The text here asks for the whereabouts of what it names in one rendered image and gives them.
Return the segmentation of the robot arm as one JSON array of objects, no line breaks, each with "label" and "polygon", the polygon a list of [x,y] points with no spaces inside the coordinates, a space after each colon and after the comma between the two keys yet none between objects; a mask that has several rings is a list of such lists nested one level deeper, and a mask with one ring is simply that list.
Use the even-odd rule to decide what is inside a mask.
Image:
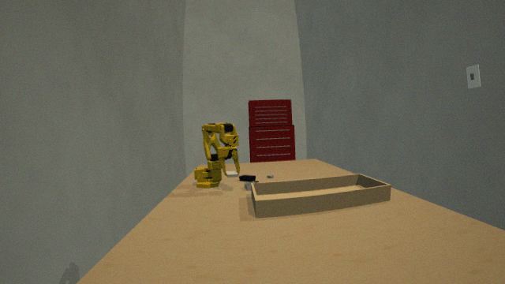
[{"label": "robot arm", "polygon": [[[215,188],[219,187],[220,181],[222,180],[221,165],[218,160],[218,150],[220,148],[219,141],[217,139],[216,133],[219,133],[219,140],[225,144],[225,146],[238,146],[238,134],[235,130],[235,125],[231,125],[229,122],[226,123],[213,123],[202,126],[203,132],[203,144],[206,159],[208,161],[208,168],[196,168],[196,178],[197,178],[197,188]],[[210,133],[210,134],[209,134]],[[226,134],[225,133],[230,133]],[[209,137],[211,135],[211,137]],[[216,150],[216,154],[210,153],[210,148]],[[212,175],[212,176],[211,176]],[[210,178],[210,180],[209,180]],[[212,181],[211,181],[212,180]]]}]

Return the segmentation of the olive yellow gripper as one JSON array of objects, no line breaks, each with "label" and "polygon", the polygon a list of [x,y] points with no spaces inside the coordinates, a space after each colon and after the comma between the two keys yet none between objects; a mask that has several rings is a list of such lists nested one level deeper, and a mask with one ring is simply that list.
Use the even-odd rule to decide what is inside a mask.
[{"label": "olive yellow gripper", "polygon": [[238,161],[238,150],[237,148],[233,148],[230,146],[224,146],[224,147],[221,147],[221,148],[218,148],[218,160],[220,162],[220,165],[223,169],[223,172],[226,176],[226,165],[225,165],[225,160],[227,159],[231,159],[231,156],[232,159],[234,160],[234,164],[236,166],[236,171],[239,175],[239,172],[240,172],[240,165],[239,165],[239,161]]}]

